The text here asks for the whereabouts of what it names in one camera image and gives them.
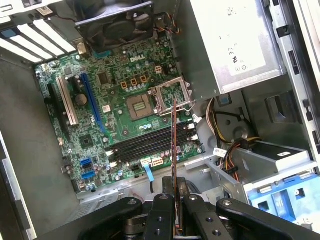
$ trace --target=integrated circuit chip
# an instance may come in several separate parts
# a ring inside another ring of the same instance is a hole
[[[131,96],[127,98],[126,104],[133,121],[154,114],[147,94]]]
[[[101,85],[109,84],[108,76],[105,72],[98,74],[99,81]]]
[[[64,69],[64,74],[65,74],[65,75],[71,75],[71,74],[72,74],[71,67],[66,67],[66,68]]]
[[[81,136],[79,139],[80,139],[81,147],[83,149],[91,148],[94,146],[94,142],[90,134]]]

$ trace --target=wire bundle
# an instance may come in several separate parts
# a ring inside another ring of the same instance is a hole
[[[241,146],[241,142],[246,141],[250,145],[257,140],[261,140],[261,138],[251,137],[251,138],[248,138],[247,140],[240,138],[235,140],[234,142],[227,141],[225,137],[222,135],[221,131],[219,130],[218,121],[217,121],[218,114],[235,117],[238,119],[238,121],[244,121],[248,126],[251,126],[252,128],[253,126],[249,120],[242,117],[241,115],[237,115],[229,112],[223,112],[223,111],[215,112],[215,107],[214,107],[215,101],[216,100],[214,98],[210,100],[206,109],[205,118],[206,118],[207,124],[209,125],[209,128],[211,129],[212,133],[216,137],[218,148],[222,148],[222,143],[230,145],[228,151],[226,152],[225,157],[220,158],[219,164],[218,164],[218,166],[221,167],[222,169],[229,170],[235,167],[235,164],[233,163],[233,160],[232,160],[232,154],[237,148]],[[239,182],[239,176],[236,172],[232,173],[232,177]]]
[[[171,25],[173,26],[173,28],[169,28],[169,27],[155,27],[155,30],[161,30],[161,31],[166,31],[168,33],[171,34],[180,34],[181,30],[180,28],[177,26],[175,19],[172,17],[172,15],[170,15],[168,12],[166,12],[166,15],[168,16],[168,18],[171,20]]]

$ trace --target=screw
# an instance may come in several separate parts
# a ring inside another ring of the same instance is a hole
[[[232,205],[232,202],[231,201],[228,201],[228,200],[225,200],[222,202],[223,205],[226,205],[226,206],[231,206]]]
[[[136,202],[136,200],[134,200],[134,199],[131,199],[129,202],[128,202],[128,204],[129,205],[135,205],[137,202]]]
[[[196,195],[191,195],[191,196],[189,196],[189,199],[194,201],[194,200],[197,200],[198,197]]]
[[[167,195],[162,195],[162,196],[160,197],[160,199],[166,200],[166,199],[168,199],[168,196],[167,196]]]

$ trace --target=black wire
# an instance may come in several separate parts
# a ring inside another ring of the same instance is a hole
[[[151,192],[152,194],[155,193],[155,191],[154,191],[154,182],[153,182],[153,181],[150,182],[150,192]]]
[[[186,180],[186,184],[190,188],[192,193],[194,193],[194,194],[202,194],[202,192],[199,190],[199,188],[192,181]]]

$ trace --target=white sticker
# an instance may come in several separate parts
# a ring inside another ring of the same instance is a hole
[[[291,154],[291,152],[285,151],[285,152],[283,152],[283,153],[279,153],[278,156],[279,156],[279,157],[284,157],[284,156],[288,156],[288,155],[290,155],[290,154]]]
[[[223,32],[220,39],[227,57],[231,76],[252,71],[266,65],[256,29],[248,27],[251,9],[243,1],[224,2]]]
[[[226,156],[226,154],[227,154],[227,151],[224,149],[221,149],[221,148],[215,147],[213,150],[213,155],[218,156],[220,158],[224,158]]]
[[[53,14],[54,12],[47,6],[38,8],[37,11],[42,15],[42,16],[47,16],[50,14]]]
[[[111,107],[110,105],[106,105],[102,107],[102,111],[104,114],[111,112]]]

